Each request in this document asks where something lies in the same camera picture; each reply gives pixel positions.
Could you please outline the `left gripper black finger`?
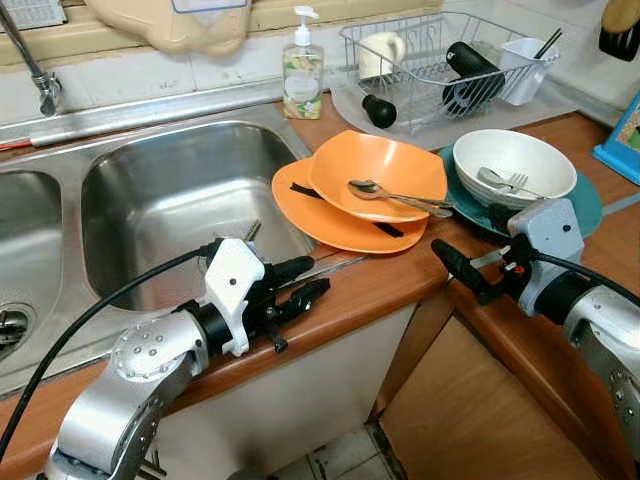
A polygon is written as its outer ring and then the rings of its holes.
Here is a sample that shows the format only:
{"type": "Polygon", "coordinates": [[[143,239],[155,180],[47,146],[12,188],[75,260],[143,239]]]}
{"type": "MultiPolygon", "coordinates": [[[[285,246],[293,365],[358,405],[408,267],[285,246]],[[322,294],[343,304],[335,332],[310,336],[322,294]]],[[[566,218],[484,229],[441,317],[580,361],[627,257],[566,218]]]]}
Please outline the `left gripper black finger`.
{"type": "Polygon", "coordinates": [[[306,314],[330,288],[332,288],[332,282],[328,278],[319,278],[294,289],[291,296],[282,303],[283,323],[289,323],[298,316],[306,314]]]}
{"type": "Polygon", "coordinates": [[[314,257],[308,255],[275,262],[275,264],[265,264],[264,285],[265,287],[284,287],[285,284],[293,282],[298,276],[314,268],[314,265],[314,257]]]}

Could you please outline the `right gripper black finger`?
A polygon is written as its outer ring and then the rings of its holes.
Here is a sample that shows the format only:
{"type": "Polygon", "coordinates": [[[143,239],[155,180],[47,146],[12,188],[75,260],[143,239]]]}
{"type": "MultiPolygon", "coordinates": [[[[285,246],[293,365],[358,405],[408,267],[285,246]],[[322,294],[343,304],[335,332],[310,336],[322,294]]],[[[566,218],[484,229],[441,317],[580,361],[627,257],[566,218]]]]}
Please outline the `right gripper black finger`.
{"type": "Polygon", "coordinates": [[[498,285],[492,284],[472,265],[449,266],[449,273],[467,289],[474,293],[479,305],[489,305],[499,294],[498,285]]]}
{"type": "Polygon", "coordinates": [[[463,255],[453,244],[436,238],[431,241],[431,251],[438,257],[445,270],[458,280],[484,280],[485,276],[472,265],[470,257],[463,255]]]}

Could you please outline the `long steel spoon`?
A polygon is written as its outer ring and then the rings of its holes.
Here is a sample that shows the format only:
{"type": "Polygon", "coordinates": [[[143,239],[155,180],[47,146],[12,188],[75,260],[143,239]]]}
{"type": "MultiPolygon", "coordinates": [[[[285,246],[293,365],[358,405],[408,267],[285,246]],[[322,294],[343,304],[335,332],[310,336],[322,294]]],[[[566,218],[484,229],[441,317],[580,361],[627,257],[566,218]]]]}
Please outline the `long steel spoon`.
{"type": "Polygon", "coordinates": [[[390,200],[401,201],[402,204],[416,207],[416,209],[430,212],[431,215],[439,216],[439,218],[451,218],[453,204],[451,202],[429,200],[429,198],[419,198],[407,195],[394,195],[387,189],[380,187],[374,180],[349,180],[348,187],[355,193],[357,197],[364,200],[372,200],[372,198],[390,198],[390,200]]]}

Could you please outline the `orange flat plate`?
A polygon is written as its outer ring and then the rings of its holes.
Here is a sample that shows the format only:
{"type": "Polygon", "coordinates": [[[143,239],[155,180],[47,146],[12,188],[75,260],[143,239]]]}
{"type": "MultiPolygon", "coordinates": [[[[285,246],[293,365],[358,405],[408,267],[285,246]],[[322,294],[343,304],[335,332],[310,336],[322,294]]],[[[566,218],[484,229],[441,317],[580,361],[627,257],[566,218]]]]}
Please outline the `orange flat plate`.
{"type": "Polygon", "coordinates": [[[349,215],[320,198],[292,191],[291,184],[310,187],[310,157],[282,166],[271,179],[271,195],[289,223],[301,232],[339,250],[361,253],[397,253],[415,246],[424,237],[428,220],[387,223],[402,230],[403,237],[393,238],[370,227],[369,221],[349,215]]]}

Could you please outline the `black flat utensil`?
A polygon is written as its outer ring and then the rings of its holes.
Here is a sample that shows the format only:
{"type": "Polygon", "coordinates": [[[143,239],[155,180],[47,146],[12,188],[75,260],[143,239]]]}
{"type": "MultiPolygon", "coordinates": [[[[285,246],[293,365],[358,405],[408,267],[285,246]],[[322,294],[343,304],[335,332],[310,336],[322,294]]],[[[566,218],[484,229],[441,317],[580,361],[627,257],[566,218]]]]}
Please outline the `black flat utensil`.
{"type": "MultiPolygon", "coordinates": [[[[323,197],[321,197],[319,193],[314,191],[314,189],[300,186],[300,184],[292,183],[291,189],[294,192],[301,193],[301,195],[305,195],[311,198],[320,198],[320,200],[323,200],[323,197]]],[[[370,227],[378,228],[379,230],[381,230],[381,232],[384,232],[385,234],[388,234],[388,236],[393,238],[404,236],[402,230],[398,230],[397,228],[392,227],[392,225],[390,224],[381,223],[381,221],[369,221],[369,223],[367,224],[369,224],[370,227]]]]}

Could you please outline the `short steel spoon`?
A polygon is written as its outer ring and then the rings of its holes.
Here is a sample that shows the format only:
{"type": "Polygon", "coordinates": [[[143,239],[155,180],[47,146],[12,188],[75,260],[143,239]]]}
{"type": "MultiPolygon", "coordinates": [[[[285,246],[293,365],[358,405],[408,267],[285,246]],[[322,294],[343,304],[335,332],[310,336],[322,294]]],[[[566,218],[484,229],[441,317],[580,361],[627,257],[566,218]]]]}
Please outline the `short steel spoon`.
{"type": "Polygon", "coordinates": [[[477,169],[477,178],[495,189],[515,192],[515,186],[513,186],[513,184],[509,183],[506,178],[502,177],[498,172],[495,172],[495,170],[488,168],[488,166],[480,166],[480,168],[477,169]]]}

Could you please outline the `steel fork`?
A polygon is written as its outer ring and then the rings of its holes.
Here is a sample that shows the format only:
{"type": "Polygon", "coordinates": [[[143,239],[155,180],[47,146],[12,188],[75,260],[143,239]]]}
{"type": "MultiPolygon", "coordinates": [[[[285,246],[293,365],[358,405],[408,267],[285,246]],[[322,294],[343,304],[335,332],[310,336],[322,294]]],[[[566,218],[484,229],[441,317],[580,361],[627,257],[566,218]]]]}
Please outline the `steel fork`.
{"type": "Polygon", "coordinates": [[[534,189],[530,189],[527,187],[529,184],[530,177],[524,173],[513,173],[509,175],[498,174],[498,179],[503,180],[503,183],[506,184],[508,188],[511,188],[512,191],[521,191],[525,193],[529,193],[529,195],[534,196],[535,198],[545,198],[545,195],[540,195],[540,193],[534,191],[534,189]]]}

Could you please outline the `teal plate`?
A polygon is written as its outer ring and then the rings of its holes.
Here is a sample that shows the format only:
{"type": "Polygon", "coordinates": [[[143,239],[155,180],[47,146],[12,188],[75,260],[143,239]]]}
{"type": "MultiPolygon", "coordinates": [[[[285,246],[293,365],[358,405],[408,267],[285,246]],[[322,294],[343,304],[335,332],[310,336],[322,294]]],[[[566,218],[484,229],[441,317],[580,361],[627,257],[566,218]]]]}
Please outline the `teal plate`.
{"type": "MultiPolygon", "coordinates": [[[[447,175],[448,188],[447,200],[456,205],[454,211],[462,218],[471,221],[477,228],[488,230],[497,238],[509,238],[509,233],[503,227],[495,227],[489,218],[486,207],[471,195],[462,183],[460,174],[454,170],[452,147],[447,146],[436,152],[443,159],[445,175],[447,175]]],[[[577,184],[567,195],[572,202],[577,221],[579,221],[582,237],[589,237],[591,233],[602,224],[603,206],[599,193],[584,173],[579,173],[577,184]]]]}

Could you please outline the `wooden cabinet door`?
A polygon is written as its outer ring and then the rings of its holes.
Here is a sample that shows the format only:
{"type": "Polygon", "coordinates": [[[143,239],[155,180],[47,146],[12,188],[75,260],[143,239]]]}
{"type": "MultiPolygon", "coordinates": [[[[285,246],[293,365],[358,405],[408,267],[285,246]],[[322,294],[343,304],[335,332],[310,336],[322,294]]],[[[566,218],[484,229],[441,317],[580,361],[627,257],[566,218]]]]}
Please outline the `wooden cabinet door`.
{"type": "Polygon", "coordinates": [[[380,426],[410,480],[598,480],[457,317],[404,381],[380,426]]]}

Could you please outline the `orange deep plate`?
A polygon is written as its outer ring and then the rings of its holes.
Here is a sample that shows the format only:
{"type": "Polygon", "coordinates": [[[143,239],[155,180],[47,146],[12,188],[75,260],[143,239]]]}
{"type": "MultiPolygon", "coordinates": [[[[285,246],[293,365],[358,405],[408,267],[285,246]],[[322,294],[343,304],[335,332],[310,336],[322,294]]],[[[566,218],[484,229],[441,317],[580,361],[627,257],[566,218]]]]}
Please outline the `orange deep plate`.
{"type": "Polygon", "coordinates": [[[308,184],[335,209],[367,221],[403,223],[429,218],[428,212],[390,200],[364,200],[351,180],[374,180],[396,195],[444,201],[449,193],[443,157],[425,148],[357,131],[330,137],[311,156],[308,184]]]}

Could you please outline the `white bowl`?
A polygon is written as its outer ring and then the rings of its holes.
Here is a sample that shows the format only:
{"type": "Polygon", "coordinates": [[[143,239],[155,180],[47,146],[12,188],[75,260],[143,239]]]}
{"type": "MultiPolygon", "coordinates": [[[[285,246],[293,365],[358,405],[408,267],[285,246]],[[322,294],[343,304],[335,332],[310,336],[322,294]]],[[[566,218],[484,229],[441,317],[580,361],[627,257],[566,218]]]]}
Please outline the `white bowl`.
{"type": "Polygon", "coordinates": [[[567,156],[530,134],[503,129],[468,132],[454,142],[451,154],[454,180],[484,207],[499,204],[524,210],[539,198],[567,196],[579,183],[579,172],[567,156]],[[483,168],[506,182],[524,175],[524,188],[492,186],[480,179],[483,168]]]}

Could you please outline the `stainless steel double sink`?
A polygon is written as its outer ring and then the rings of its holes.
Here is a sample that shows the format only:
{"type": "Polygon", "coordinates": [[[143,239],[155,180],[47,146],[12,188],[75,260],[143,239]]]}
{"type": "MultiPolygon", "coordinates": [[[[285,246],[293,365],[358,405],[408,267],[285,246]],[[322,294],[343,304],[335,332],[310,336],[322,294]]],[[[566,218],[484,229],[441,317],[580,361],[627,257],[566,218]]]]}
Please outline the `stainless steel double sink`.
{"type": "Polygon", "coordinates": [[[88,307],[179,253],[241,237],[255,220],[260,259],[315,253],[271,192],[274,174],[311,152],[264,105],[0,160],[0,305],[35,311],[0,362],[0,401],[88,307]]]}

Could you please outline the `small black round bottle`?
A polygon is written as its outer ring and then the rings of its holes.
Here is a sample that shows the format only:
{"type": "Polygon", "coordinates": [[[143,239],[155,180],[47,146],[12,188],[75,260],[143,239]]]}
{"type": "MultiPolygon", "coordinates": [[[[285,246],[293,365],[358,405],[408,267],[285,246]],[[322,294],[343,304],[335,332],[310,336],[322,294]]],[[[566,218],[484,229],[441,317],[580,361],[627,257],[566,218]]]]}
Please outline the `small black round bottle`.
{"type": "Polygon", "coordinates": [[[362,109],[366,111],[367,119],[376,128],[385,129],[394,125],[398,119],[397,106],[385,99],[380,99],[372,93],[367,93],[361,100],[362,109]]]}

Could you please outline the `blue box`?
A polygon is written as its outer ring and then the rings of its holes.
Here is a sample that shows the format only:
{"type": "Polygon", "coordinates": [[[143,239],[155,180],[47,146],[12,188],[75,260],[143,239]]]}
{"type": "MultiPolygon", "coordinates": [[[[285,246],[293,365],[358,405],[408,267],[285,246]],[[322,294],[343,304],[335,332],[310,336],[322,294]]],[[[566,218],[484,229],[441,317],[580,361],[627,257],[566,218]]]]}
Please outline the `blue box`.
{"type": "Polygon", "coordinates": [[[637,111],[640,104],[640,92],[636,92],[634,100],[609,134],[608,140],[595,146],[591,155],[600,163],[607,165],[631,183],[640,186],[640,154],[639,146],[639,120],[637,111]]]}

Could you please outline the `grey drain tray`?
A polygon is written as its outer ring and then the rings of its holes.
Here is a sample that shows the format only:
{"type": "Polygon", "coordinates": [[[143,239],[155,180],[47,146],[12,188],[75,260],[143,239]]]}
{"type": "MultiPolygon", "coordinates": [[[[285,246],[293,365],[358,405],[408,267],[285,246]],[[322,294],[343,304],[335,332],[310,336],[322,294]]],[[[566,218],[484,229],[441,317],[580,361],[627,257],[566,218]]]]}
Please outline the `grey drain tray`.
{"type": "Polygon", "coordinates": [[[357,131],[410,143],[426,150],[452,145],[463,134],[471,131],[512,131],[521,125],[541,122],[579,109],[579,106],[561,93],[543,90],[536,93],[534,99],[525,105],[512,106],[498,99],[488,108],[467,116],[448,116],[444,113],[430,116],[420,110],[398,108],[397,123],[387,129],[381,129],[370,122],[361,104],[364,96],[364,91],[344,79],[340,79],[332,87],[332,104],[335,110],[357,131]]]}

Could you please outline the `soap pump bottle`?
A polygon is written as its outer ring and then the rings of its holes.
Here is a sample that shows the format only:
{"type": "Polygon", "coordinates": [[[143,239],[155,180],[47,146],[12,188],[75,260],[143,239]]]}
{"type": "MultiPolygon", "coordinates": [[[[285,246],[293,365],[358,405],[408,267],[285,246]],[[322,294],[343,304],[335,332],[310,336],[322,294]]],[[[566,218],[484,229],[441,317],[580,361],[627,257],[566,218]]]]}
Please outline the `soap pump bottle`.
{"type": "Polygon", "coordinates": [[[312,41],[307,19],[320,15],[311,6],[296,6],[300,26],[282,54],[282,100],[288,118],[315,120],[323,115],[324,50],[312,41]]]}

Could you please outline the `white cutlery holder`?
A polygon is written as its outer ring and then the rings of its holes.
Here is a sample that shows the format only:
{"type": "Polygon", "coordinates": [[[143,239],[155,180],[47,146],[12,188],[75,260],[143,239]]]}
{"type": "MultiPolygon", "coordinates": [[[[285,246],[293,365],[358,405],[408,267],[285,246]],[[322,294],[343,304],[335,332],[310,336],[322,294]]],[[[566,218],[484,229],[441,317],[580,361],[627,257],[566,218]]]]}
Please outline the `white cutlery holder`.
{"type": "Polygon", "coordinates": [[[500,52],[499,68],[506,74],[506,87],[500,99],[513,106],[525,105],[538,92],[545,74],[558,59],[559,47],[549,47],[541,58],[535,58],[544,45],[540,38],[517,38],[506,42],[500,52]]]}

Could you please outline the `cream mug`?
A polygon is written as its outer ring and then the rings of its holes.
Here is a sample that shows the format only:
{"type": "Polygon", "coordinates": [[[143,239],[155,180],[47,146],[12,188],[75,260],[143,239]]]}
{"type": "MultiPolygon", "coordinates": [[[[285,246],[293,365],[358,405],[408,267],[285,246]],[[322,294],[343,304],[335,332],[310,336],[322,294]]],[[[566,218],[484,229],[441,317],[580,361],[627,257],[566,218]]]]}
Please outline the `cream mug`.
{"type": "Polygon", "coordinates": [[[388,76],[407,52],[406,41],[396,32],[366,35],[357,42],[358,78],[361,81],[388,76]]]}

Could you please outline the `dark chopstick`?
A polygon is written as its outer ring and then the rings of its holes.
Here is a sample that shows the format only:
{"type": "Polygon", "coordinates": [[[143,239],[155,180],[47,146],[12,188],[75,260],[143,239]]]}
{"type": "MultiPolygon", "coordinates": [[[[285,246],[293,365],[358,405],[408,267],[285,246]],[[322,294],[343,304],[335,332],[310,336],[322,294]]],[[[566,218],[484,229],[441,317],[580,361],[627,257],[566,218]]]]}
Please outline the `dark chopstick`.
{"type": "Polygon", "coordinates": [[[563,29],[557,28],[556,31],[554,31],[552,35],[550,35],[549,38],[545,40],[544,44],[539,47],[539,50],[535,52],[535,55],[532,56],[532,58],[534,58],[535,60],[543,59],[544,56],[547,55],[547,52],[550,50],[550,47],[556,44],[556,42],[559,40],[559,38],[561,38],[562,35],[563,29]]]}

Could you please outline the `steel sink drain strainer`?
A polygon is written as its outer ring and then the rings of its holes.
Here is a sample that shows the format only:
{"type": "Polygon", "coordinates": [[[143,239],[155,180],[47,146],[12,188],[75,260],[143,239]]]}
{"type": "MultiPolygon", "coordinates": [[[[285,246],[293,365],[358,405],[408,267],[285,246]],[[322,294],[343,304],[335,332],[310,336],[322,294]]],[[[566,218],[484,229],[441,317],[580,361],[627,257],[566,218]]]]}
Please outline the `steel sink drain strainer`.
{"type": "Polygon", "coordinates": [[[27,303],[0,303],[0,362],[12,356],[35,324],[35,311],[27,303]]]}

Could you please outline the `beige plastic board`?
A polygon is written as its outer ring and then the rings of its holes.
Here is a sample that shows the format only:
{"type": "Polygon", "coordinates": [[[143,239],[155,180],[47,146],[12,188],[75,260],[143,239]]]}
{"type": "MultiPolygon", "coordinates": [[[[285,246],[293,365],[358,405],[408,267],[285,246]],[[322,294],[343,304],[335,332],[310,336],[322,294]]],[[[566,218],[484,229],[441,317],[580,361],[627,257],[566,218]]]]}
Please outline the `beige plastic board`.
{"type": "Polygon", "coordinates": [[[84,0],[106,26],[165,54],[232,55],[248,33],[252,0],[84,0]]]}

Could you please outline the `steel faucet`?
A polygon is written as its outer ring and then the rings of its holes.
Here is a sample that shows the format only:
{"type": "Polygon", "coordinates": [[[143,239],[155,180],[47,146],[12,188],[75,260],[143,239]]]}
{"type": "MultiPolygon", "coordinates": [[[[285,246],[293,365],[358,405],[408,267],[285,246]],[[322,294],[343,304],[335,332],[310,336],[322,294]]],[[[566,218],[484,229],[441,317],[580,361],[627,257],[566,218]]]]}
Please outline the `steel faucet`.
{"type": "Polygon", "coordinates": [[[9,12],[4,0],[0,0],[0,26],[4,27],[6,35],[13,42],[15,50],[18,51],[20,59],[27,65],[33,86],[35,86],[38,96],[40,96],[40,113],[45,116],[54,116],[60,111],[60,97],[63,87],[59,78],[54,72],[46,70],[38,64],[35,55],[32,54],[27,42],[20,35],[18,24],[14,22],[13,14],[9,12]]]}

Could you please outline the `white window vent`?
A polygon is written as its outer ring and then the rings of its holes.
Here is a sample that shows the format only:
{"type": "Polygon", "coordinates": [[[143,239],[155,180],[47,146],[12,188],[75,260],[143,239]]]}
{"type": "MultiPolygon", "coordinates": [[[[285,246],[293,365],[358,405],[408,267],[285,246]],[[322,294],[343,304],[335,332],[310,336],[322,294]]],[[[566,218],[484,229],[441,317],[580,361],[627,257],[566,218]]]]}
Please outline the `white window vent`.
{"type": "Polygon", "coordinates": [[[18,29],[61,26],[68,22],[61,0],[0,0],[18,29]]]}

